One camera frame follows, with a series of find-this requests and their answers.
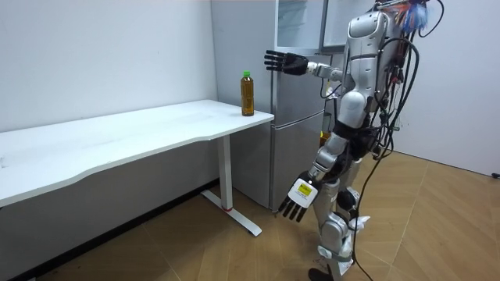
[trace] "plastic bottle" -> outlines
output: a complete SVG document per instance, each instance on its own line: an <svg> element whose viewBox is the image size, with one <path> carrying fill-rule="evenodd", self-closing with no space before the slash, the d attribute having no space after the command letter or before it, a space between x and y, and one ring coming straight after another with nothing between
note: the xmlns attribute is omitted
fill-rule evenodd
<svg viewBox="0 0 500 281"><path fill-rule="evenodd" d="M253 79L248 70L243 72L241 78L241 114L253 116Z"/></svg>

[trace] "white desk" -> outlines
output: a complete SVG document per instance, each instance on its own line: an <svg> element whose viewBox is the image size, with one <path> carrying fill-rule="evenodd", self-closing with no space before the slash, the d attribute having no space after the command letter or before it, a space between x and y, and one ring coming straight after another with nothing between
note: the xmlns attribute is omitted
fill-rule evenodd
<svg viewBox="0 0 500 281"><path fill-rule="evenodd" d="M273 118L263 112L244 117L240 107L204 100L0 133L0 207L217 138L222 199L209 191L202 194L257 236L262 230L233 209L229 135Z"/></svg>

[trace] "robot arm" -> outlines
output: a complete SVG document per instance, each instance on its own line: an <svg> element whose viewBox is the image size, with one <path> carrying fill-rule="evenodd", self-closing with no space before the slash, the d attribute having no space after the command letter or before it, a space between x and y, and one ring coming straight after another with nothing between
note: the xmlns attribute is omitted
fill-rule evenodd
<svg viewBox="0 0 500 281"><path fill-rule="evenodd" d="M285 74L304 75L310 73L319 78L332 81L342 80L342 70L324 63L310 62L305 56L293 53L266 51L264 64L267 70L281 71Z"/></svg>

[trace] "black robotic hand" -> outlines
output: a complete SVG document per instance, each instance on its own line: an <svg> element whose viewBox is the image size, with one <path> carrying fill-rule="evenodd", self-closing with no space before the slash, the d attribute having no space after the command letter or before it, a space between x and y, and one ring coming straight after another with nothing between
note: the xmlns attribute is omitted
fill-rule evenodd
<svg viewBox="0 0 500 281"><path fill-rule="evenodd" d="M290 214L290 219L297 216L296 221L300 222L319 191L319 187L313 184L308 172L301 173L288 191L287 197L278 208L278 212L283 212L285 218L288 214Z"/></svg>
<svg viewBox="0 0 500 281"><path fill-rule="evenodd" d="M304 75L307 73L307 63L309 60L302 55L293 53L283 53L266 51L264 64L267 70L280 71L291 75Z"/></svg>

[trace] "floor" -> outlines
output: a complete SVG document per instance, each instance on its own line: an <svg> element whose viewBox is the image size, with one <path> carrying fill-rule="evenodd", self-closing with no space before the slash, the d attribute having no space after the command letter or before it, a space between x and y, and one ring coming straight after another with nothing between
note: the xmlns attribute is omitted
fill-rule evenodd
<svg viewBox="0 0 500 281"><path fill-rule="evenodd" d="M363 162L355 188L372 165ZM322 268L312 209L296 223L236 191L234 200L262 228L259 237L197 196L40 280L307 281L310 267ZM357 255L375 281L500 278L498 180L394 153L370 181L361 213L372 218ZM368 279L352 267L345 281L354 280Z"/></svg>

